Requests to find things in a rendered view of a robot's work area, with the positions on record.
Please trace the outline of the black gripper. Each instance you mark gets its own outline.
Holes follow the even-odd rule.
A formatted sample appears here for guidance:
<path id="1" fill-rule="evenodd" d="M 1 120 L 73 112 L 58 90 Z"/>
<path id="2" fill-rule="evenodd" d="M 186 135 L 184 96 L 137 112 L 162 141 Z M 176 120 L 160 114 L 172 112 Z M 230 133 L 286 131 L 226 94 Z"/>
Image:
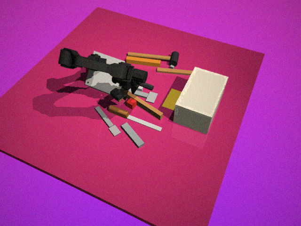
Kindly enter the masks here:
<path id="1" fill-rule="evenodd" d="M 124 99 L 126 100 L 127 95 L 125 94 L 125 91 L 131 89 L 132 94 L 135 93 L 135 91 L 138 89 L 138 87 L 140 86 L 140 84 L 142 84 L 141 82 L 138 81 L 133 81 L 131 80 L 131 82 L 127 82 L 127 81 L 121 81 L 121 89 L 113 89 L 110 94 L 113 98 L 115 98 L 117 101 L 119 101 L 120 99 Z"/>

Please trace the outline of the orange rod with dark cylindrical end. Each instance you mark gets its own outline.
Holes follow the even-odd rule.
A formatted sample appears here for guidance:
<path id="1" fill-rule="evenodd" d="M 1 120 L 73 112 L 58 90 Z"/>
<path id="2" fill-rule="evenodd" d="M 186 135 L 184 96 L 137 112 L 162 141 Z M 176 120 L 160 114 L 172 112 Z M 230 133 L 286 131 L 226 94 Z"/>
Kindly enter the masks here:
<path id="1" fill-rule="evenodd" d="M 128 52 L 128 57 L 140 57 L 140 58 L 167 60 L 167 61 L 170 61 L 169 62 L 170 65 L 177 66 L 179 53 L 174 51 L 174 52 L 172 52 L 171 56 L 161 56 L 161 55 L 151 55 L 151 54 Z"/>

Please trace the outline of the red cube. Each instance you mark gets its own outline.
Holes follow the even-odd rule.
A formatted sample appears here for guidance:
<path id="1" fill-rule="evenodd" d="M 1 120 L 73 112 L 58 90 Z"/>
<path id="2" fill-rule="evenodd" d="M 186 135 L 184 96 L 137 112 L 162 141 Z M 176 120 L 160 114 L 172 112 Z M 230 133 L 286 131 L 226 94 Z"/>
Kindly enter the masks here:
<path id="1" fill-rule="evenodd" d="M 136 100 L 130 98 L 127 101 L 127 107 L 129 107 L 130 109 L 134 109 L 137 106 Z"/>

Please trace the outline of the black-handled metal rod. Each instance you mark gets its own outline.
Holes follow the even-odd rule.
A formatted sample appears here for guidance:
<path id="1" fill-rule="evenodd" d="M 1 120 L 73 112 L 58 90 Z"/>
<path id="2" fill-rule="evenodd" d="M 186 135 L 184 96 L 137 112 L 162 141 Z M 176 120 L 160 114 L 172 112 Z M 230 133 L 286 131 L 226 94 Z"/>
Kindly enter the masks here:
<path id="1" fill-rule="evenodd" d="M 153 90 L 153 88 L 154 88 L 153 85 L 150 85 L 150 84 L 148 84 L 148 83 L 142 83 L 142 84 L 140 84 L 140 86 L 143 86 L 143 87 L 148 88 L 148 89 L 151 89 L 151 90 Z"/>

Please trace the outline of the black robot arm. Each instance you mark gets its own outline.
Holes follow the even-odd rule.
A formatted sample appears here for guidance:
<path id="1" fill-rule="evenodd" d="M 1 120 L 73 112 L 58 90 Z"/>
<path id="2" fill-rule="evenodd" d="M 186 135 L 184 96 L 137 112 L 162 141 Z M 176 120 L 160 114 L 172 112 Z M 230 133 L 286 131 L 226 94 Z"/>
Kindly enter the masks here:
<path id="1" fill-rule="evenodd" d="M 133 80 L 145 83 L 147 80 L 147 71 L 134 69 L 134 66 L 124 62 L 107 64 L 106 61 L 107 59 L 101 58 L 98 54 L 83 57 L 76 50 L 63 48 L 60 51 L 58 63 L 68 69 L 83 67 L 93 71 L 109 73 L 112 76 L 112 82 L 119 83 L 120 86 L 121 81 L 131 82 Z"/>

